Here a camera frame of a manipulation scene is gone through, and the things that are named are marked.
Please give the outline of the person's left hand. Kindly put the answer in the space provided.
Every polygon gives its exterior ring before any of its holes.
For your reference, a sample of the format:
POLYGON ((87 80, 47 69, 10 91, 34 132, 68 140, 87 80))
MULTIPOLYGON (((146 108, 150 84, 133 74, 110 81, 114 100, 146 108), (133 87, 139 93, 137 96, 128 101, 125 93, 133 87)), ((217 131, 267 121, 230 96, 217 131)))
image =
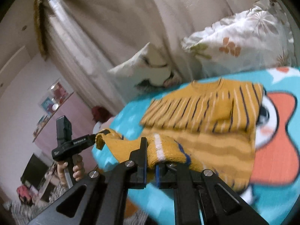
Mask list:
MULTIPOLYGON (((76 181, 81 180, 85 176, 84 162, 81 155, 77 155, 76 160, 74 161, 75 165, 73 167, 73 178, 76 181)), ((68 163, 66 161, 59 161, 57 163, 57 173, 58 177, 63 186, 67 186, 67 180, 65 177, 64 170, 68 167, 68 163)))

